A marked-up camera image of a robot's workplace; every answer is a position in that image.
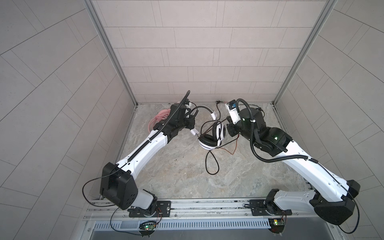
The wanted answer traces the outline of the white black headphones with cable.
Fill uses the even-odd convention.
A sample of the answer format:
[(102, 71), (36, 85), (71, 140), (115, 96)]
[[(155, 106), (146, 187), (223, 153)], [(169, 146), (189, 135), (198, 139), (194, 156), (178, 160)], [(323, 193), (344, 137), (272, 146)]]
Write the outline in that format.
[[(215, 157), (215, 155), (212, 153), (212, 151), (214, 149), (223, 149), (225, 150), (226, 152), (230, 153), (231, 155), (233, 155), (236, 150), (237, 150), (237, 145), (238, 145), (238, 139), (239, 139), (239, 134), (237, 135), (237, 137), (226, 143), (226, 144), (223, 144), (223, 140), (225, 139), (226, 137), (226, 134), (227, 134), (227, 129), (226, 129), (226, 126), (224, 124), (224, 121), (221, 121), (221, 111), (219, 109), (219, 104), (220, 103), (223, 103), (222, 101), (216, 101), (216, 107), (217, 107), (217, 110), (219, 112), (219, 117), (217, 118), (216, 115), (215, 115), (215, 112), (213, 109), (209, 108), (208, 106), (195, 106), (194, 108), (192, 108), (192, 111), (196, 110), (196, 115), (198, 113), (198, 109), (206, 109), (208, 110), (211, 114), (213, 114), (213, 120), (211, 121), (207, 121), (205, 122), (202, 126), (201, 126), (201, 131), (203, 130), (203, 126), (207, 123), (210, 123), (210, 122), (213, 122), (212, 126), (209, 127), (205, 132), (201, 132), (201, 134), (198, 136), (198, 140), (199, 140), (199, 144), (200, 146), (207, 150), (207, 154), (206, 154), (206, 158), (205, 158), (205, 169), (206, 169), (206, 172), (211, 175), (211, 176), (214, 176), (216, 175), (219, 171), (220, 171), (220, 165), (219, 165), (219, 162), (217, 160), (217, 158)], [(230, 151), (228, 151), (227, 149), (224, 148), (224, 146), (232, 143), (232, 142), (236, 142), (236, 146), (235, 146), (235, 149), (234, 151), (231, 153)], [(217, 164), (217, 171), (214, 172), (214, 173), (211, 173), (209, 172), (208, 170), (208, 164), (207, 164), (207, 161), (208, 161), (208, 155), (211, 154), (212, 157), (214, 158), (216, 164)]]

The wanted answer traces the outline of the pink headphones with cable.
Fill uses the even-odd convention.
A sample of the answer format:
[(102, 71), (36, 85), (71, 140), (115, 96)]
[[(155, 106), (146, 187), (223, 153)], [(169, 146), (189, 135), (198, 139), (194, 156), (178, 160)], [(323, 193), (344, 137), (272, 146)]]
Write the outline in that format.
[(150, 133), (153, 130), (153, 127), (159, 123), (162, 120), (165, 120), (169, 114), (170, 114), (171, 109), (164, 109), (161, 110), (153, 119), (150, 120), (148, 124), (148, 132)]

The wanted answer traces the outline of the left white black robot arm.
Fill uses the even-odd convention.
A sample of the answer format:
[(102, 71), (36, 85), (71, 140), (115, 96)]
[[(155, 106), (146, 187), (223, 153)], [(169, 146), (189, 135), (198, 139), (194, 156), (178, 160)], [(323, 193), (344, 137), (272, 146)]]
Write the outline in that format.
[(122, 210), (130, 207), (138, 209), (146, 216), (156, 211), (157, 197), (145, 190), (138, 189), (135, 179), (150, 159), (165, 147), (183, 129), (193, 130), (195, 118), (190, 116), (188, 96), (171, 105), (169, 116), (155, 124), (149, 136), (127, 157), (116, 164), (104, 166), (100, 194)]

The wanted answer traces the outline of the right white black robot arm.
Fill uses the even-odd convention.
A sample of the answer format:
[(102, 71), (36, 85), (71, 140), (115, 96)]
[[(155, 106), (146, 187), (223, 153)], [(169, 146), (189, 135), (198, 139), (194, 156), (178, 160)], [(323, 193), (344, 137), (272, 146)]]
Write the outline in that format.
[(313, 186), (306, 192), (271, 190), (264, 200), (264, 208), (270, 215), (281, 215), (288, 210), (314, 212), (324, 221), (340, 226), (354, 212), (360, 211), (355, 201), (361, 188), (359, 183), (329, 171), (282, 129), (267, 127), (263, 111), (252, 108), (245, 100), (232, 100), (226, 103), (226, 109), (229, 112), (228, 133), (247, 139), (259, 161), (282, 162)]

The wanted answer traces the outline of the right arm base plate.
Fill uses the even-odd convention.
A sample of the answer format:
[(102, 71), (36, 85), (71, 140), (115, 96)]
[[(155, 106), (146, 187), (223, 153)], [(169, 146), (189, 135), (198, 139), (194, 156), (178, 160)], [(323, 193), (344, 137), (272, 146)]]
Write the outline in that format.
[(249, 200), (244, 207), (250, 209), (253, 216), (291, 216), (291, 210), (281, 210), (273, 202), (266, 202), (264, 199)]

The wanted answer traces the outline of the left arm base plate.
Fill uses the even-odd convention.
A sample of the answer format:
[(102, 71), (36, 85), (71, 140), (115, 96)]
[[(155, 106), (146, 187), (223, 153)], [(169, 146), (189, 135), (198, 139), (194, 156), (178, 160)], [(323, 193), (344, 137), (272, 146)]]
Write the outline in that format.
[(134, 207), (128, 209), (130, 218), (154, 218), (169, 217), (171, 210), (171, 201), (153, 202), (147, 209)]

